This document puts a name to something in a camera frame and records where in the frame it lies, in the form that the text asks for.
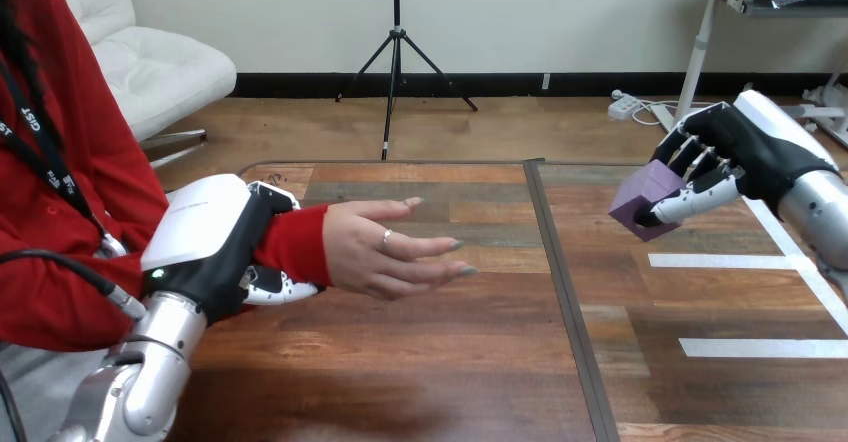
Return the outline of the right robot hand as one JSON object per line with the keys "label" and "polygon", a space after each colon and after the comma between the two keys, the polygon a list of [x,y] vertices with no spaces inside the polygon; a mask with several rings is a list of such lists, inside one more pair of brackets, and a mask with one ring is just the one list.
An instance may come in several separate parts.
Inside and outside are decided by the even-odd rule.
{"label": "right robot hand", "polygon": [[829,152],[781,107],[754,90],[693,112],[666,134],[653,160],[684,179],[682,188],[636,210],[641,227],[680,223],[744,196],[773,214],[810,183],[823,194],[846,188]]}

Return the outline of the person's hand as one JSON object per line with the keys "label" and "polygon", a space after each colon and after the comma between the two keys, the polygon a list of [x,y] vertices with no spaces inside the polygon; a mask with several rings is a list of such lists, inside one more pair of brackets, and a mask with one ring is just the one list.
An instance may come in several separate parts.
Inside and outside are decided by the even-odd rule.
{"label": "person's hand", "polygon": [[376,299],[397,300],[478,274],[467,262],[442,258],[462,248],[461,241],[410,237],[381,224],[410,215],[422,202],[420,197],[411,197],[329,206],[323,242],[332,284]]}

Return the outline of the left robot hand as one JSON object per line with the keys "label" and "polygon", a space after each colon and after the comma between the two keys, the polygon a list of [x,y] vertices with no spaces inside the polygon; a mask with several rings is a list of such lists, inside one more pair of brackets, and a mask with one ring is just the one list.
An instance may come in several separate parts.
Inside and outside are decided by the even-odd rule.
{"label": "left robot hand", "polygon": [[282,305],[321,293],[254,261],[273,216],[296,211],[293,194],[233,174],[208,176],[173,191],[141,256],[143,294],[173,292],[215,323],[243,305]]}

